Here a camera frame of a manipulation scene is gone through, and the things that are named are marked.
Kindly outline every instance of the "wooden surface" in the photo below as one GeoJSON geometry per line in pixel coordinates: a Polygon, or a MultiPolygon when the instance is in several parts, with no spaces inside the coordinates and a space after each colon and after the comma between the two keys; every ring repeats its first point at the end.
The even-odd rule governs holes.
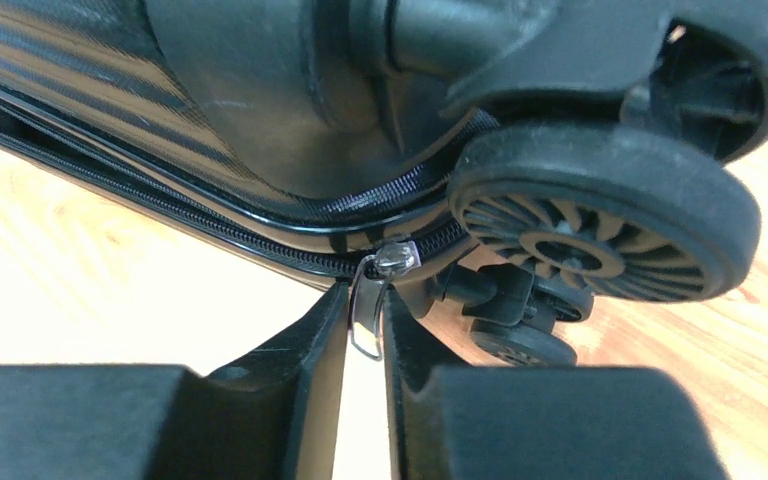
{"type": "MultiPolygon", "coordinates": [[[[764,214],[741,288],[669,307],[599,300],[592,320],[562,335],[583,364],[675,376],[732,476],[768,479],[768,145],[730,170],[764,214]]],[[[0,363],[164,362],[206,373],[317,296],[0,152],[0,363]]],[[[493,363],[453,306],[424,323],[469,360],[493,363]]],[[[350,354],[335,478],[389,478],[381,375],[350,354]]]]}

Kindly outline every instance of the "metal zipper pull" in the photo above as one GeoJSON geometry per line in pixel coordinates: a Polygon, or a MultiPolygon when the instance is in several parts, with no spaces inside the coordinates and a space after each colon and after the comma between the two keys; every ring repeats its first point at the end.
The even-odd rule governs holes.
{"type": "Polygon", "coordinates": [[[422,265],[414,242],[391,243],[360,261],[349,299],[349,338],[367,357],[384,358],[382,310],[393,279],[422,265]]]}

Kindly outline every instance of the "suitcase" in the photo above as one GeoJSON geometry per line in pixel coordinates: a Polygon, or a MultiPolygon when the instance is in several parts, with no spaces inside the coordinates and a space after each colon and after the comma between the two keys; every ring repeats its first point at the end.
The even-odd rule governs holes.
{"type": "MultiPolygon", "coordinates": [[[[768,0],[0,0],[0,147],[520,365],[594,296],[746,277],[768,0]],[[459,262],[482,246],[499,265],[459,262]]],[[[364,350],[375,356],[376,346],[364,350]]]]}

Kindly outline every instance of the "swivel caster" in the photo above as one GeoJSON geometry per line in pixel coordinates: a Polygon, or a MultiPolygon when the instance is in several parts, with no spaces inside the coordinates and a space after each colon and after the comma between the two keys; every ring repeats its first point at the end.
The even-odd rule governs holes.
{"type": "Polygon", "coordinates": [[[559,322],[583,322],[593,312],[590,290],[570,287],[558,279],[536,278],[531,295],[536,301],[552,307],[559,322]]]}
{"type": "Polygon", "coordinates": [[[575,350],[552,335],[556,313],[551,305],[535,301],[536,315],[510,326],[476,319],[470,338],[485,352],[514,366],[574,366],[575,350]]]}
{"type": "Polygon", "coordinates": [[[751,193],[712,157],[610,123],[485,134],[448,194],[463,227],[510,263],[623,299],[721,295],[746,278],[760,236],[751,193]]]}

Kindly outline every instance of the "black plastic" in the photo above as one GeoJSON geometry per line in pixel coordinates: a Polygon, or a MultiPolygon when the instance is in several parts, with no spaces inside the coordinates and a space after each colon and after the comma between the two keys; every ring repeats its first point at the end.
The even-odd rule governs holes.
{"type": "Polygon", "coordinates": [[[348,288],[200,378],[180,366],[0,367],[0,480],[331,478],[348,288]]]}
{"type": "Polygon", "coordinates": [[[391,16],[394,68],[445,79],[450,112],[622,111],[725,162],[768,139],[768,0],[402,0],[391,16]]]}
{"type": "Polygon", "coordinates": [[[485,134],[449,195],[465,228],[510,262],[626,299],[720,295],[746,278],[760,236],[754,198],[713,159],[610,123],[485,134]]]}
{"type": "Polygon", "coordinates": [[[397,178],[469,120],[439,115],[437,79],[371,79],[355,68],[350,5],[146,0],[166,61],[238,161],[278,190],[317,199],[397,178]]]}
{"type": "Polygon", "coordinates": [[[489,275],[454,264],[437,275],[434,296],[437,300],[453,300],[465,307],[489,302],[499,293],[495,279],[489,275]]]}
{"type": "Polygon", "coordinates": [[[623,368],[474,368],[391,297],[394,479],[727,478],[687,394],[623,368]]]}
{"type": "MultiPolygon", "coordinates": [[[[477,244],[445,201],[464,148],[501,138],[510,151],[509,131],[492,130],[548,118],[648,130],[682,155],[744,155],[768,139],[768,0],[0,0],[0,147],[321,288],[414,240],[423,268],[395,284],[416,316],[477,244]]],[[[624,165],[627,179],[648,175],[624,165]]],[[[518,183],[493,181],[508,174],[518,183]]],[[[731,195],[723,182],[703,203],[731,195]]],[[[592,198],[636,200],[592,184],[592,198]]],[[[725,224],[746,213],[737,197],[725,224]]],[[[647,212],[699,234],[682,245],[705,268],[595,290],[698,300],[739,283],[752,214],[721,244],[678,225],[687,205],[674,207],[647,212]]],[[[487,303],[494,287],[467,283],[453,295],[487,303]]],[[[586,316],[588,299],[570,298],[559,319],[586,316]]]]}
{"type": "Polygon", "coordinates": [[[526,316],[534,275],[511,264],[486,265],[478,273],[493,279],[496,294],[484,303],[464,306],[463,315],[499,325],[518,324],[526,316]]]}
{"type": "Polygon", "coordinates": [[[566,342],[531,325],[475,320],[469,336],[478,348],[518,367],[572,367],[578,360],[566,342]]]}
{"type": "Polygon", "coordinates": [[[536,300],[551,305],[559,322],[583,322],[593,313],[594,299],[589,289],[570,287],[557,278],[537,278],[531,294],[536,300]]]}
{"type": "MultiPolygon", "coordinates": [[[[329,479],[347,304],[334,286],[207,378],[0,366],[0,480],[329,479]]],[[[472,368],[395,294],[385,319],[393,478],[724,478],[693,404],[663,374],[472,368]]]]}

